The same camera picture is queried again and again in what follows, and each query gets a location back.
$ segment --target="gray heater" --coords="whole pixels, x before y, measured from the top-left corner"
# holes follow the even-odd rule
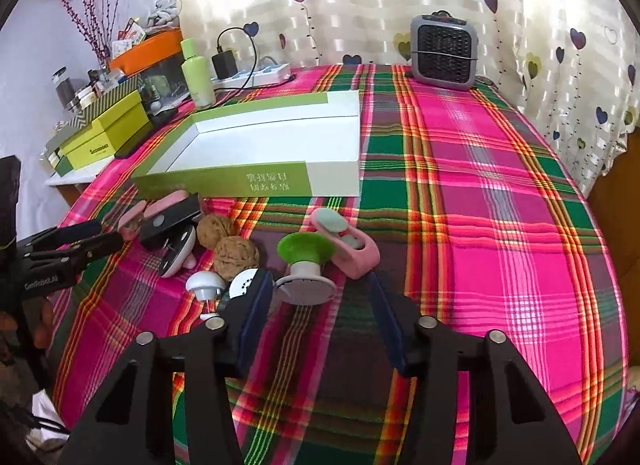
[[[411,64],[423,84],[468,90],[476,80],[478,36],[467,21],[440,10],[411,21]]]

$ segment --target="heater grille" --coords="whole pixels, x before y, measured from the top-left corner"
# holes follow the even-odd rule
[[[418,72],[429,79],[465,84],[470,78],[472,38],[463,29],[423,24],[418,28]]]

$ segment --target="green and white box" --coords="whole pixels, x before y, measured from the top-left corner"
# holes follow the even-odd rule
[[[142,197],[359,196],[357,91],[254,100],[196,112],[132,178]]]

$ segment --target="yellow box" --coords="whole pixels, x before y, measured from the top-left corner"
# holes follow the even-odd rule
[[[71,167],[79,169],[115,154],[148,122],[140,93],[129,93],[60,146]]]

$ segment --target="green suction cup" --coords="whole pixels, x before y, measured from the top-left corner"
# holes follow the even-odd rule
[[[320,265],[334,255],[334,244],[314,232],[297,232],[278,243],[278,255],[290,264],[289,275],[276,281],[278,301],[300,306],[322,304],[336,291],[331,279],[323,277]]]
[[[290,265],[309,261],[322,265],[334,255],[334,244],[315,232],[296,232],[278,243],[278,255]]]

